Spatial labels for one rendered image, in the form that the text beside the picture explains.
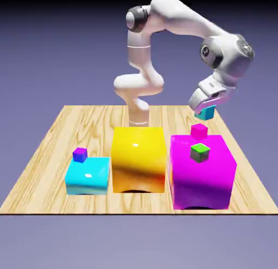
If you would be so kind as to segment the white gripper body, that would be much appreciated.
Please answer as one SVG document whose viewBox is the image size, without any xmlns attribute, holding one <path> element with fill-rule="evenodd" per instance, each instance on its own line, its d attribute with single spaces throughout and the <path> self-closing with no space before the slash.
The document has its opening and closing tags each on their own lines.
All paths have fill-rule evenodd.
<svg viewBox="0 0 278 269">
<path fill-rule="evenodd" d="M 227 102 L 235 90 L 235 87 L 228 87 L 221 84 L 199 85 L 188 104 L 195 114 L 200 114 L 207 107 Z"/>
</svg>

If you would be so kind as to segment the large magenta box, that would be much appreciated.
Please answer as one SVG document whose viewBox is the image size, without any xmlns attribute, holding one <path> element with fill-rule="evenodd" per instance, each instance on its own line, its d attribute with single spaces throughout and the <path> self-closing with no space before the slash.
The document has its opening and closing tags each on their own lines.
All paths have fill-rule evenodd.
<svg viewBox="0 0 278 269">
<path fill-rule="evenodd" d="M 191 146 L 198 143 L 210 148 L 208 159 L 200 163 L 190 157 Z M 190 135 L 172 135 L 169 182 L 173 208 L 227 209 L 236 168 L 222 136 L 209 135 L 197 140 Z"/>
</svg>

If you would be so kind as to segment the small teal cube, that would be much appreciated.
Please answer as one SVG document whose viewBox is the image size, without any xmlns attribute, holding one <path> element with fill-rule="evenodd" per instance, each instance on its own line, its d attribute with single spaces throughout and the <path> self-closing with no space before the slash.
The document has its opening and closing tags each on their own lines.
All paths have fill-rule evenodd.
<svg viewBox="0 0 278 269">
<path fill-rule="evenodd" d="M 214 117 L 215 105 L 206 107 L 201 110 L 199 114 L 194 114 L 194 116 L 201 120 L 210 120 Z"/>
</svg>

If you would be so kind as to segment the small green cube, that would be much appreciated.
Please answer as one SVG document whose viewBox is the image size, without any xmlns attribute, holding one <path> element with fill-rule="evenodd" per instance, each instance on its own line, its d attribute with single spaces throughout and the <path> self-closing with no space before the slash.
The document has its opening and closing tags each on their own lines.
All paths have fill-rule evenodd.
<svg viewBox="0 0 278 269">
<path fill-rule="evenodd" d="M 190 157 L 198 163 L 208 160 L 210 148 L 203 143 L 191 146 Z"/>
</svg>

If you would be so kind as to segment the large cyan box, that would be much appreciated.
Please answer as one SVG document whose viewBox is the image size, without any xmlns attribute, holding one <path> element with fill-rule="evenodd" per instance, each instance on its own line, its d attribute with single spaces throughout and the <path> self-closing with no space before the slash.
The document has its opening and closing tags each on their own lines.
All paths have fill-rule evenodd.
<svg viewBox="0 0 278 269">
<path fill-rule="evenodd" d="M 109 157 L 89 157 L 83 162 L 72 159 L 65 176 L 67 195 L 106 195 L 109 171 Z"/>
</svg>

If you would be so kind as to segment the small purple cube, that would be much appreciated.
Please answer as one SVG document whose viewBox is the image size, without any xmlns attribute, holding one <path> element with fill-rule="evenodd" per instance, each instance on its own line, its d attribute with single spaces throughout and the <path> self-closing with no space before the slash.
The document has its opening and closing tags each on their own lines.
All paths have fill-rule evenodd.
<svg viewBox="0 0 278 269">
<path fill-rule="evenodd" d="M 75 162 L 83 163 L 87 159 L 87 149 L 86 148 L 76 148 L 73 151 L 73 160 Z"/>
</svg>

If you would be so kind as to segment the large yellow box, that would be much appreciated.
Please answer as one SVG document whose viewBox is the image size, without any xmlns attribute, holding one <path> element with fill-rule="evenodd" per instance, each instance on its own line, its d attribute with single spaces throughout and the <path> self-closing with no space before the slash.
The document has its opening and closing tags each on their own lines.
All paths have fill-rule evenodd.
<svg viewBox="0 0 278 269">
<path fill-rule="evenodd" d="M 113 192 L 164 193 L 166 157 L 162 127 L 116 127 L 111 147 Z"/>
</svg>

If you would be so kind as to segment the small pink cube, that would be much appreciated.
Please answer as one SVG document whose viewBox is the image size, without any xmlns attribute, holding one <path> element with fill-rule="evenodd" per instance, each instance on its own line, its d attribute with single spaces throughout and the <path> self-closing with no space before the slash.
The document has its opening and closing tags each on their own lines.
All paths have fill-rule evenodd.
<svg viewBox="0 0 278 269">
<path fill-rule="evenodd" d="M 191 126 L 191 137 L 194 139 L 202 140 L 207 138 L 208 127 L 203 124 L 195 124 Z"/>
</svg>

